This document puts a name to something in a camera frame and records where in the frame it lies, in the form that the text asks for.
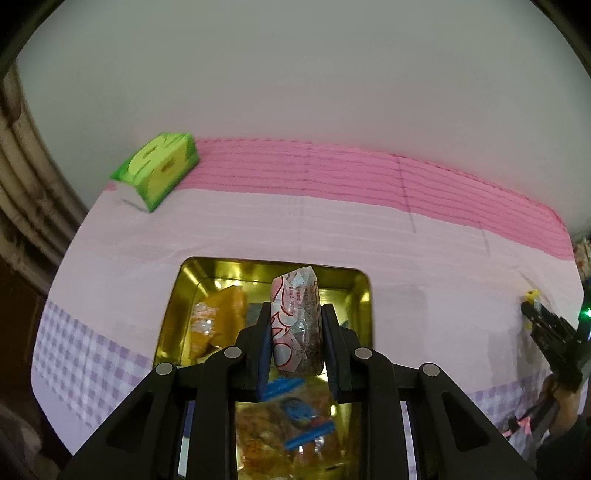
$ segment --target white wall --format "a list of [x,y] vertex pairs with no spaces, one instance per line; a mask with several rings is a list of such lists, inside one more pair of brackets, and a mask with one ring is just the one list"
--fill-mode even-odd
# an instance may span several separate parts
[[172,130],[411,155],[591,228],[591,80],[529,0],[66,0],[19,63],[88,205]]

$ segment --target plastic wrapper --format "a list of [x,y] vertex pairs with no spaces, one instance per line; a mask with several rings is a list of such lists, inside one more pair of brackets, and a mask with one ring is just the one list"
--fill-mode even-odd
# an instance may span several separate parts
[[591,277],[591,242],[585,238],[573,247],[574,260],[577,263],[581,282]]
[[325,382],[279,378],[263,399],[236,410],[240,479],[315,478],[343,462]]
[[298,268],[273,279],[271,334],[279,372],[286,376],[322,372],[320,298],[312,267]]
[[245,327],[247,306],[246,294],[238,286],[224,288],[196,303],[190,321],[191,360],[234,345]]

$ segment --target pink and white wrapper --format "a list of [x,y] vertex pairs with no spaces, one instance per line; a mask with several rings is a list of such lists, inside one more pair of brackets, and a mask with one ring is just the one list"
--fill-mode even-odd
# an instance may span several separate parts
[[324,365],[316,274],[303,267],[273,279],[271,335],[277,369],[319,375]]

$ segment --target person's hand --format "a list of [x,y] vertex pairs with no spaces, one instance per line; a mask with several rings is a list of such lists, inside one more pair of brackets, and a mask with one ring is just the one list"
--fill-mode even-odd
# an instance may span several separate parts
[[544,380],[540,399],[549,395],[552,395],[560,405],[556,418],[550,426],[550,434],[552,436],[560,436],[568,432],[579,418],[581,391],[579,390],[574,393],[566,390],[558,385],[551,375]]

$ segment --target yellow object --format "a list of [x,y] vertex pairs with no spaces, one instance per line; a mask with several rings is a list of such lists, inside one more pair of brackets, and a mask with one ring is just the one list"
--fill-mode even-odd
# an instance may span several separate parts
[[528,290],[527,294],[524,297],[524,301],[528,301],[529,303],[533,304],[536,301],[540,300],[540,291],[539,290]]
[[199,162],[189,134],[163,133],[111,175],[122,200],[152,212]]
[[191,359],[197,360],[209,345],[226,348],[234,345],[245,327],[246,295],[241,287],[228,287],[195,304],[191,316]]

